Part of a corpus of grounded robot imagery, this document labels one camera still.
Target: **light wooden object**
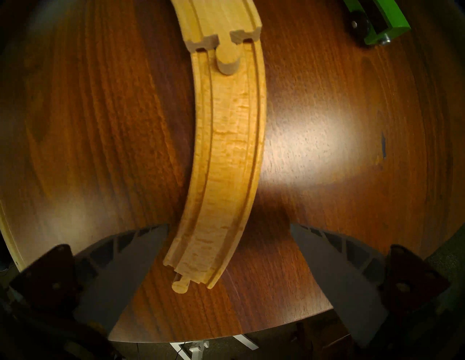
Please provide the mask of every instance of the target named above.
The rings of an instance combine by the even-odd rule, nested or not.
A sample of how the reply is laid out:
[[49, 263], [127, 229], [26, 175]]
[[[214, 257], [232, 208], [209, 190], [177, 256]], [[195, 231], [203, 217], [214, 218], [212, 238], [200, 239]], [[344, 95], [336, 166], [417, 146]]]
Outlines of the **light wooden object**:
[[212, 288], [244, 231], [257, 190], [266, 120], [265, 67], [260, 41], [237, 46], [238, 71], [220, 73], [215, 51], [192, 54], [196, 131], [186, 206], [163, 261], [178, 273], [173, 290], [190, 280]]
[[237, 44], [260, 38], [261, 20], [252, 0], [172, 0], [187, 49], [216, 48], [219, 70], [225, 75], [239, 68]]

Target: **green toy car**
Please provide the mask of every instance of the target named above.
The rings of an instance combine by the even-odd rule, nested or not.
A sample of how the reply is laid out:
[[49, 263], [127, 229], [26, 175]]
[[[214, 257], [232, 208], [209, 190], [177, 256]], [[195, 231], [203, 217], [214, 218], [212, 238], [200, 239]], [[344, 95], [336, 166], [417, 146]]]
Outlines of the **green toy car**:
[[356, 36], [367, 45], [386, 45], [410, 30], [394, 0], [344, 0]]

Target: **curved wooden track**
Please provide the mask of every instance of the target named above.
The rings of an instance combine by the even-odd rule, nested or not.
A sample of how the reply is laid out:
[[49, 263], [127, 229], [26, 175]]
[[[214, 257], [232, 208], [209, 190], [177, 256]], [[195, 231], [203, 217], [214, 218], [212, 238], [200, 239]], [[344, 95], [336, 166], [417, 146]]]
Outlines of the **curved wooden track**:
[[[21, 268], [61, 242], [79, 252], [177, 223], [193, 163], [192, 65], [170, 1], [52, 3], [65, 8], [42, 10], [0, 58], [0, 203]], [[412, 31], [366, 49], [342, 1], [255, 1], [267, 120], [241, 241], [211, 290], [185, 294], [167, 242], [112, 340], [207, 339], [329, 309], [289, 221], [423, 257], [461, 226], [463, 42], [427, 3], [398, 0]]]
[[260, 41], [238, 45], [230, 76], [215, 51], [192, 54], [196, 136], [191, 183], [176, 236], [163, 263], [210, 289], [226, 269], [246, 227], [260, 176], [266, 122], [265, 67]]

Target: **cable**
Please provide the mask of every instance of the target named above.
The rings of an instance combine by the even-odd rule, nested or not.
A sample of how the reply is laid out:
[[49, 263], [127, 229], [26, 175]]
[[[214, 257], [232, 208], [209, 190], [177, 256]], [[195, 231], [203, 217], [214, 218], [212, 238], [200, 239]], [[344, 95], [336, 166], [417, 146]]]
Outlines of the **cable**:
[[176, 353], [176, 357], [174, 358], [174, 360], [178, 360], [179, 351]]

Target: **brown wooden tabletop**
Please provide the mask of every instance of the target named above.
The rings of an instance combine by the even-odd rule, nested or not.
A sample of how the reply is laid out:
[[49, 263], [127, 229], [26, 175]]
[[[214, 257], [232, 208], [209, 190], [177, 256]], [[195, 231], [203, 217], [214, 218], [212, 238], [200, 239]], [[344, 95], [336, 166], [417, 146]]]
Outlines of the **brown wooden tabletop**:
[[[465, 219], [465, 71], [436, 15], [400, 1], [412, 31], [364, 48], [342, 1], [255, 3], [268, 116], [244, 235], [217, 285], [186, 294], [171, 290], [167, 242], [112, 340], [208, 339], [329, 309], [290, 221], [425, 257]], [[175, 224], [192, 167], [191, 63], [171, 3], [49, 4], [0, 62], [1, 223], [20, 269], [59, 243], [76, 253]]]

